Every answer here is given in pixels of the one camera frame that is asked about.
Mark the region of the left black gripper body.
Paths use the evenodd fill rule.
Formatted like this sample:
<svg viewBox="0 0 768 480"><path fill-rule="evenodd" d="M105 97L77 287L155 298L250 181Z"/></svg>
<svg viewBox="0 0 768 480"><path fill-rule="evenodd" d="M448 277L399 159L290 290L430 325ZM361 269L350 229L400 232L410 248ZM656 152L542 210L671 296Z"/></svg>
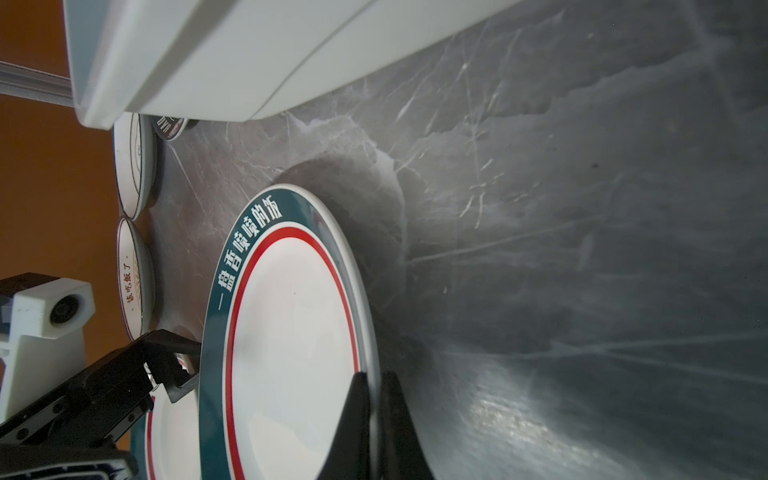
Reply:
<svg viewBox="0 0 768 480"><path fill-rule="evenodd" d="M1 425L3 479L135 479L117 441L152 409L143 360L93 365Z"/></svg>

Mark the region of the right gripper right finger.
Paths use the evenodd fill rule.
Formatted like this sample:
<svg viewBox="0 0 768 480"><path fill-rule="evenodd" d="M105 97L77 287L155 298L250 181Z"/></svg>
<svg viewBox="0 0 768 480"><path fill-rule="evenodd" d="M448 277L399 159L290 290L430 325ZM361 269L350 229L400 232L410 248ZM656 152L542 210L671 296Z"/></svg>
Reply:
<svg viewBox="0 0 768 480"><path fill-rule="evenodd" d="M435 477L424 456L402 386L394 372L386 371L381 383L381 428L383 479L427 479Z"/></svg>

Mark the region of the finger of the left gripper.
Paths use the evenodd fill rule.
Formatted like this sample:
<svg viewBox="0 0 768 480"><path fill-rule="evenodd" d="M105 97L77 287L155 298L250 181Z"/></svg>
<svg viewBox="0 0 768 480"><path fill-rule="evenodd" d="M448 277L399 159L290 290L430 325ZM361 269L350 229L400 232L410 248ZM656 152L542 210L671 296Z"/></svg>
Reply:
<svg viewBox="0 0 768 480"><path fill-rule="evenodd" d="M149 367L156 384L162 384L171 403L177 403L199 385L194 369L200 361L201 343L165 329L148 332L129 346L140 364Z"/></svg>

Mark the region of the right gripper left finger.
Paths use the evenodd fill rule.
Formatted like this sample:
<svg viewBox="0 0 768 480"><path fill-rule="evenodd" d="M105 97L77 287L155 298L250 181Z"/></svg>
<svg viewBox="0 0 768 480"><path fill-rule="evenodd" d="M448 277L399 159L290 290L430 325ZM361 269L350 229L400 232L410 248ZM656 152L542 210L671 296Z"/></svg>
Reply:
<svg viewBox="0 0 768 480"><path fill-rule="evenodd" d="M318 480L370 478L370 392L367 375L357 372Z"/></svg>

